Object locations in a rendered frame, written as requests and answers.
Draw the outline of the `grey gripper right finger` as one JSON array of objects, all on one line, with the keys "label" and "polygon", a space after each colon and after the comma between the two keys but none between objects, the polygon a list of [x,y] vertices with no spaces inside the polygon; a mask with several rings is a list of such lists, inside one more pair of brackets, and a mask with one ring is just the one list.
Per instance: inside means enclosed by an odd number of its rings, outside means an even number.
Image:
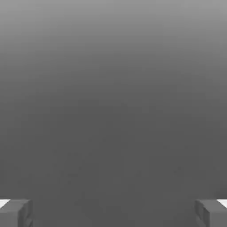
[{"label": "grey gripper right finger", "polygon": [[227,227],[227,199],[195,200],[198,227]]}]

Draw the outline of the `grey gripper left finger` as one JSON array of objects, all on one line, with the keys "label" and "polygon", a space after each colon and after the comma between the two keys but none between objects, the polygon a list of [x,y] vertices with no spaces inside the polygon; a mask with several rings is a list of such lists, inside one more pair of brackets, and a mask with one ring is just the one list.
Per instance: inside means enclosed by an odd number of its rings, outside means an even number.
[{"label": "grey gripper left finger", "polygon": [[33,227],[33,202],[0,199],[0,227]]}]

